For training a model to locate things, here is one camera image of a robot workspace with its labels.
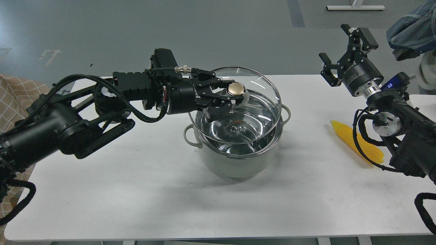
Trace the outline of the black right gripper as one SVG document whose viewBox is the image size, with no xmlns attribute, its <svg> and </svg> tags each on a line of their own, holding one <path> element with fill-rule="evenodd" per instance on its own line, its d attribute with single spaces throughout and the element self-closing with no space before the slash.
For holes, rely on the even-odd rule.
<svg viewBox="0 0 436 245">
<path fill-rule="evenodd" d="M 380 85 L 384 79 L 367 58 L 368 53 L 379 45 L 368 28 L 352 28 L 348 24 L 340 27 L 348 35 L 347 51 L 337 64 L 333 64 L 326 53 L 319 53 L 324 64 L 320 74 L 331 87 L 345 85 L 353 97 L 358 97 L 363 95 L 362 87 Z"/>
</svg>

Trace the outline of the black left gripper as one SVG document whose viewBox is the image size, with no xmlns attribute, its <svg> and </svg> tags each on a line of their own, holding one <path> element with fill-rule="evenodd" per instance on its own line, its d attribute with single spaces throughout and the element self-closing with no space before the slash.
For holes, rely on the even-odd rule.
<svg viewBox="0 0 436 245">
<path fill-rule="evenodd" d="M 223 80 L 216 77 L 213 71 L 202 69 L 192 69 L 190 76 L 191 79 L 168 78 L 168 115 L 199 110 L 207 120 L 217 120 L 227 116 L 235 104 L 239 103 L 239 96 L 213 93 L 217 88 L 227 89 L 235 80 Z"/>
</svg>

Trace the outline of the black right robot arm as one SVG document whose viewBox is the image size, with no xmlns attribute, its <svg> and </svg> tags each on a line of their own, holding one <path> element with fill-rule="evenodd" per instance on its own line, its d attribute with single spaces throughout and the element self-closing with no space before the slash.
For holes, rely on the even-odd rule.
<svg viewBox="0 0 436 245">
<path fill-rule="evenodd" d="M 344 84 L 353 97 L 364 96 L 367 107 L 355 112 L 352 139 L 358 153 L 369 160 L 358 143 L 358 131 L 364 141 L 385 146 L 391 153 L 389 166 L 369 160 L 374 166 L 406 176 L 429 177 L 435 182 L 435 122 L 408 104 L 406 89 L 410 77 L 404 72 L 381 86 L 383 76 L 368 59 L 378 44 L 367 28 L 342 24 L 348 36 L 347 51 L 333 63 L 319 53 L 324 66 L 321 76 L 332 87 Z"/>
</svg>

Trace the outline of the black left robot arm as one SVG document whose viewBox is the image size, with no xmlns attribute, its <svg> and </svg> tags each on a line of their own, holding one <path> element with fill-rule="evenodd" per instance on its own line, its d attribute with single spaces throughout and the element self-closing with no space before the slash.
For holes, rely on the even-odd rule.
<svg viewBox="0 0 436 245">
<path fill-rule="evenodd" d="M 170 49 L 159 48 L 143 72 L 114 72 L 112 78 L 74 74 L 53 85 L 28 108 L 29 116 L 1 134 L 1 199 L 9 187 L 29 194 L 8 214 L 10 222 L 36 193 L 33 183 L 17 174 L 61 151 L 83 159 L 135 126 L 133 113 L 146 123 L 166 114 L 205 113 L 212 122 L 243 104 L 246 88 L 223 80 L 214 71 L 179 66 Z"/>
</svg>

